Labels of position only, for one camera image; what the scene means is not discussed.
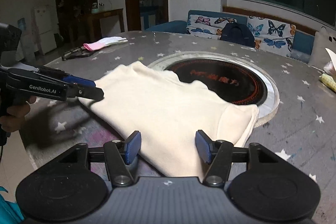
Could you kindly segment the person left hand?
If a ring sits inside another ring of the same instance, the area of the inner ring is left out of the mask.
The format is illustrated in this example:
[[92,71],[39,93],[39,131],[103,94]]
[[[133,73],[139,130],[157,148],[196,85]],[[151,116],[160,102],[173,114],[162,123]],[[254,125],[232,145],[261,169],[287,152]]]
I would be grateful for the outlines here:
[[26,115],[30,112],[30,105],[35,103],[36,99],[36,96],[31,96],[24,104],[9,107],[7,113],[1,116],[1,128],[10,133],[18,131],[24,124]]

